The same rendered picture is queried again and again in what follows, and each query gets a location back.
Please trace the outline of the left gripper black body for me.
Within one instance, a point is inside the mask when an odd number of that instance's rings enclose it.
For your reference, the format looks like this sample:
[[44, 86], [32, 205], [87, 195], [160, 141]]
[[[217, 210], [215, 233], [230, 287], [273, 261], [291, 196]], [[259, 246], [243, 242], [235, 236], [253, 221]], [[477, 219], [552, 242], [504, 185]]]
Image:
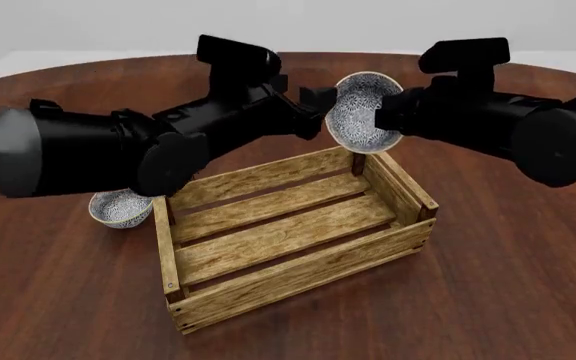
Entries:
[[296, 104], [270, 84], [265, 85], [265, 134], [294, 135], [313, 140], [321, 131], [322, 115], [313, 107]]

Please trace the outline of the wooden slat tray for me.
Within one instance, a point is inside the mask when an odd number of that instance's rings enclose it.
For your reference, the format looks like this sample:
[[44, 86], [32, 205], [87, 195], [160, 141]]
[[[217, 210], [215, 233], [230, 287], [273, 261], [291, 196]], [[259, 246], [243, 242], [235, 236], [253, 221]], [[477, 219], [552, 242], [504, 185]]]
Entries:
[[390, 155], [333, 147], [153, 202], [167, 308], [198, 329], [423, 248], [438, 203]]

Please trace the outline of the small blue patterned bowl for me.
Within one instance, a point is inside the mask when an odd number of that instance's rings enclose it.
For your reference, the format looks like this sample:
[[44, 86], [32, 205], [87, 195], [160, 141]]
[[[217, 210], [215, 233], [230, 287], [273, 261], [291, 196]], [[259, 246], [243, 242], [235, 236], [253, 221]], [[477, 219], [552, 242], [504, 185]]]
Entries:
[[153, 199], [131, 191], [105, 191], [94, 194], [88, 204], [91, 218], [113, 229], [142, 224], [153, 210]]

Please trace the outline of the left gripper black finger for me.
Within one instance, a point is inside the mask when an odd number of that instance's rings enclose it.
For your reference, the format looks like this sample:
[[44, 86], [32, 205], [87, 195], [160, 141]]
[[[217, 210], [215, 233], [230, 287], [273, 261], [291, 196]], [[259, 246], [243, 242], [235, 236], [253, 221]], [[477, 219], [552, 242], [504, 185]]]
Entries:
[[301, 104], [335, 104], [337, 89], [335, 87], [299, 88], [299, 102]]

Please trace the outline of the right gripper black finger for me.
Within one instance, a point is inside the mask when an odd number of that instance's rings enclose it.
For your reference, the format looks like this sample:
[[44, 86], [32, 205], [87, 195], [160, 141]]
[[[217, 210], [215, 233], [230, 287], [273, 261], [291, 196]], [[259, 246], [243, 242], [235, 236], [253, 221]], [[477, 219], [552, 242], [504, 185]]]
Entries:
[[404, 116], [404, 95], [387, 95], [375, 110], [375, 128], [384, 131], [402, 131]]

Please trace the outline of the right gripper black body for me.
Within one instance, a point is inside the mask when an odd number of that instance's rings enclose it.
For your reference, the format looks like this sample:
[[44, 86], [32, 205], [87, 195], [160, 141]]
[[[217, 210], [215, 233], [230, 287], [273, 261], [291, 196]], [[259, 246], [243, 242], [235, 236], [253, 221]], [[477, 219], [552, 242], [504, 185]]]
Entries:
[[404, 136], [437, 137], [429, 117], [428, 98], [432, 96], [429, 88], [405, 89], [399, 98], [399, 131]]

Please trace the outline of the large blue patterned bowl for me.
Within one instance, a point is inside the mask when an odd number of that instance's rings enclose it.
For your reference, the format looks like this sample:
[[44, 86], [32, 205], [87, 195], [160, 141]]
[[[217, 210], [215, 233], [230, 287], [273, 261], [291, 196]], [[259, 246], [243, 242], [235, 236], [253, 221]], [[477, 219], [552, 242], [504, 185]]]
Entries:
[[325, 116], [331, 137], [342, 147], [358, 154], [385, 152], [402, 139], [398, 131], [375, 126], [375, 112], [382, 98], [397, 95], [403, 88], [385, 74], [360, 71], [349, 74], [336, 84], [337, 99]]

